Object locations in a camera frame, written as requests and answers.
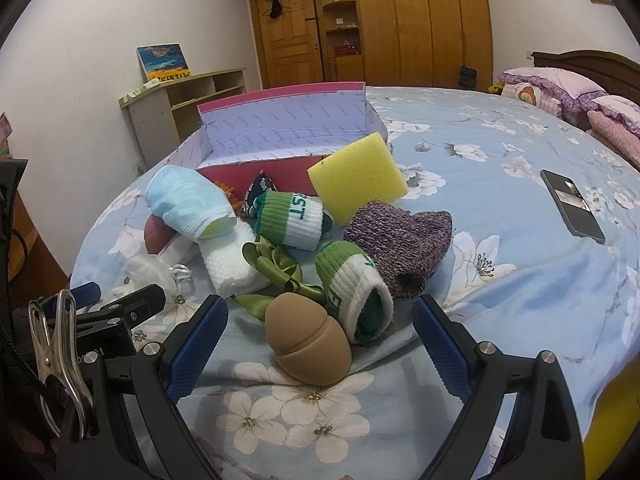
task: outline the wooden headboard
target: wooden headboard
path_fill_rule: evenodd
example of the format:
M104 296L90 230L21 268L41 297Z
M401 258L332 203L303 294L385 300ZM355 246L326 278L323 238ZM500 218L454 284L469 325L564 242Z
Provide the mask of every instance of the wooden headboard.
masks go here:
M602 86L608 93L621 95L640 105L640 64L620 54L600 50L574 50L564 54L534 52L535 66L571 70Z

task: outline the yellow sponge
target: yellow sponge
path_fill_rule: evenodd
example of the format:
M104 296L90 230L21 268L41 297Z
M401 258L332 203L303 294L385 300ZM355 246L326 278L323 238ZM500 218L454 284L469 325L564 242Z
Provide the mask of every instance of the yellow sponge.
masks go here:
M345 146L307 171L322 204L341 226L367 202L393 202L409 191L377 133Z

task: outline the floral bedsheet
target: floral bedsheet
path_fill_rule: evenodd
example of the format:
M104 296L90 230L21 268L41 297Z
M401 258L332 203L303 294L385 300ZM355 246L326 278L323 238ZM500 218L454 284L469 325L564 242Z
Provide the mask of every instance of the floral bedsheet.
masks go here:
M385 120L410 186L397 206L446 209L453 217L451 248L427 291L476 340L510 354L555 352L585 435L600 392L638 352L640 174L587 134L521 101L414 88L369 88L367 98ZM73 286L96 281L105 301L135 289L126 261L144 250L149 209L142 193L158 167L98 218ZM542 169L579 186L605 245L569 233ZM305 279L319 283L313 255L294 256ZM137 345L164 340L213 292L202 259L188 266L194 294L168 298L164 312L134 331ZM415 336L411 302L396 303L382 340L354 349L349 377L321 389L279 370L262 324L231 301L229 307L197 388L178 403L223 478L418 478L461 403ZM512 405L503 405L478 476L491 466ZM141 443L146 449L143 437ZM158 464L151 451L149 461Z

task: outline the metal clip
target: metal clip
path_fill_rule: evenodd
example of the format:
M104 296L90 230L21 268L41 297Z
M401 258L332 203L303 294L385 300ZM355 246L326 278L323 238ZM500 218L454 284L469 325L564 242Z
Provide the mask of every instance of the metal clip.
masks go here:
M47 326L47 318L36 301L29 303L28 313L38 376L43 384L47 384L49 377L53 376L64 386L78 412L79 439L83 440L88 429L88 416L94 411L94 400L78 366L76 300L66 288L60 291L52 335ZM60 425L42 397L40 405L47 424L59 437Z
M195 286L193 284L193 278L191 277L189 267L184 266L183 264L175 264L174 266L169 267L169 273L175 282L175 290L177 293L176 300L183 300L194 293ZM185 294L182 290L182 284L184 282L189 282L190 284L190 292L188 294Z

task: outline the metal screw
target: metal screw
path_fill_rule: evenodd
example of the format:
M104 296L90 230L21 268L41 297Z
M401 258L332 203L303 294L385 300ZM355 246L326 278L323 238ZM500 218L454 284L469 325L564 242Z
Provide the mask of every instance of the metal screw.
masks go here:
M540 354L540 357L542 357L542 360L545 363L554 363L556 362L556 356L554 355L553 352L550 352L549 350L543 350L542 353Z
M84 354L84 362L90 365L91 363L95 363L98 359L98 352L87 352Z
M143 352L146 355L156 355L160 351L160 344L152 341L151 343L147 343L143 348Z
M495 345L493 343L490 343L488 341L482 341L481 343L478 343L478 349L486 355L492 355L495 354L495 351L497 350Z

